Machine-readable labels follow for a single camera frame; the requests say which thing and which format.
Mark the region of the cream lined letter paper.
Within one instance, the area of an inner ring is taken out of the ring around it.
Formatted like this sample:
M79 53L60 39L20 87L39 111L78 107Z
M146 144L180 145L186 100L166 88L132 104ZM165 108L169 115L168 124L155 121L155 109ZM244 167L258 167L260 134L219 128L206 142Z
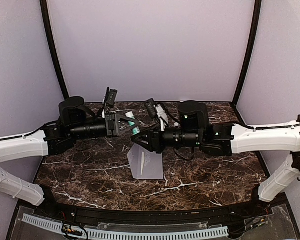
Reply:
M141 153L141 164L140 164L140 176L143 175L144 165L145 165L145 152L142 151L142 153Z

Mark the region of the grey paper envelope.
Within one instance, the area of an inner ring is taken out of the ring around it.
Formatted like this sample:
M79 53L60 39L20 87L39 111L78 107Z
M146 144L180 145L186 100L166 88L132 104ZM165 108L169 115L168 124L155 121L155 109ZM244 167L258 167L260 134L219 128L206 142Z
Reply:
M142 151L145 153L143 174L140 176ZM163 180L163 156L134 144L127 153L132 177L136 180Z

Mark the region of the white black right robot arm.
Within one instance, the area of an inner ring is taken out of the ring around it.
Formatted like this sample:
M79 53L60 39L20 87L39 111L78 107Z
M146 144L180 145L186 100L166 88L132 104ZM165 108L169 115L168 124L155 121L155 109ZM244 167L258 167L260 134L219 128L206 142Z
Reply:
M283 164L267 180L253 189L252 201L245 213L256 217L294 180L300 181L300 115L297 120L275 125L249 126L241 122L211 124L208 108L203 102L183 101L177 107L179 126L166 127L155 109L155 102L144 103L152 119L159 123L132 136L133 143L149 152L161 154L165 148L175 151L183 147L199 148L212 156L232 156L246 152L289 151Z

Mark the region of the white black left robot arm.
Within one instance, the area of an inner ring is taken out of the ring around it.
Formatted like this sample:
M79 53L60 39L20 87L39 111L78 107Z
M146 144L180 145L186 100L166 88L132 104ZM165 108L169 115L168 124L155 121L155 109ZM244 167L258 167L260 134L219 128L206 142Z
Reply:
M12 160L61 155L73 148L78 140L119 137L140 122L118 113L96 115L85 106L80 96L59 104L59 118L39 129L20 135L0 138L0 164ZM53 201L48 187L27 182L0 167L0 192L40 206L50 218L57 218L60 206Z

